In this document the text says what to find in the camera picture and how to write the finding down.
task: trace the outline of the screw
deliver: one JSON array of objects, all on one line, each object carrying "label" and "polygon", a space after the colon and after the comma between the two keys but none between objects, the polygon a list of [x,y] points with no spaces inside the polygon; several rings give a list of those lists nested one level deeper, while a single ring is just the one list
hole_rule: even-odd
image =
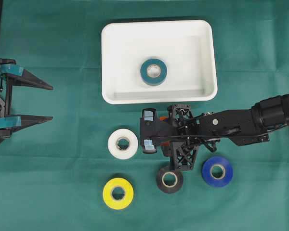
[{"label": "screw", "polygon": [[217,119],[213,119],[213,120],[212,120],[212,123],[213,123],[214,125],[217,125],[217,124],[218,124],[218,120],[217,120]]},{"label": "screw", "polygon": [[3,87],[0,86],[0,92],[3,92]]}]

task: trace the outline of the white tape roll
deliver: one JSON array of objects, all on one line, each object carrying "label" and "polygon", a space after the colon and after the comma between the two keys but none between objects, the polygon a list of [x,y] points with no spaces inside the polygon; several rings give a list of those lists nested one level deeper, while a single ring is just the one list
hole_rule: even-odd
[{"label": "white tape roll", "polygon": [[[119,146],[121,140],[128,141],[129,145],[126,149]],[[128,129],[119,129],[109,136],[108,149],[115,158],[126,160],[136,154],[138,149],[138,139],[132,131]]]}]

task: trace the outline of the black tape roll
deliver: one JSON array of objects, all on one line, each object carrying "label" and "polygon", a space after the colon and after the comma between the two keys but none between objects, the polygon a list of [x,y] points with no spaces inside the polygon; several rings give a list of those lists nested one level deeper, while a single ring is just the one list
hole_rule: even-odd
[{"label": "black tape roll", "polygon": [[[167,174],[171,174],[175,177],[175,182],[173,185],[167,185],[164,182],[164,177]],[[171,170],[170,166],[166,166],[158,171],[158,174],[156,176],[156,183],[158,185],[158,188],[161,189],[164,193],[175,193],[179,191],[179,189],[183,185],[183,175],[180,171]]]}]

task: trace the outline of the orange part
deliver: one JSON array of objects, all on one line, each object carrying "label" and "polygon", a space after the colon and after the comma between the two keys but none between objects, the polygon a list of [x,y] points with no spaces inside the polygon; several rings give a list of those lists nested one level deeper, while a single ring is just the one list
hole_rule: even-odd
[{"label": "orange part", "polygon": [[167,117],[167,116],[161,116],[161,117],[159,118],[159,120],[165,120],[165,119],[168,119],[168,117]]},{"label": "orange part", "polygon": [[170,146],[170,141],[163,142],[160,144],[161,146]]}]

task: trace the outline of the tape roll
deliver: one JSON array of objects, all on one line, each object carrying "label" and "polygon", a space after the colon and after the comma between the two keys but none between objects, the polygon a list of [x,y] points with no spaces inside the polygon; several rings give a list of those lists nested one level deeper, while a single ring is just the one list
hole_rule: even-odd
[{"label": "tape roll", "polygon": [[[125,147],[122,147],[119,144],[121,141],[125,141],[128,144],[125,145]],[[131,130],[119,129],[109,136],[108,149],[115,158],[126,160],[136,154],[138,149],[138,139]]]},{"label": "tape roll", "polygon": [[[165,182],[165,177],[170,174],[174,177],[174,182],[172,184],[167,184]],[[171,170],[170,166],[163,167],[159,170],[156,176],[156,183],[158,188],[164,193],[175,193],[183,185],[183,175],[178,170]]]},{"label": "tape roll", "polygon": [[[222,174],[215,177],[212,173],[214,167],[220,167]],[[202,177],[204,181],[213,187],[224,187],[233,177],[233,169],[229,161],[221,156],[209,158],[202,166]]]},{"label": "tape roll", "polygon": [[[113,191],[115,188],[121,188],[124,191],[122,199],[115,199]],[[121,210],[125,209],[131,204],[134,197],[134,189],[126,179],[124,178],[113,178],[106,183],[103,188],[103,200],[105,204],[112,209]]]},{"label": "tape roll", "polygon": [[146,84],[157,86],[165,80],[167,67],[159,59],[149,59],[142,64],[140,74]]}]

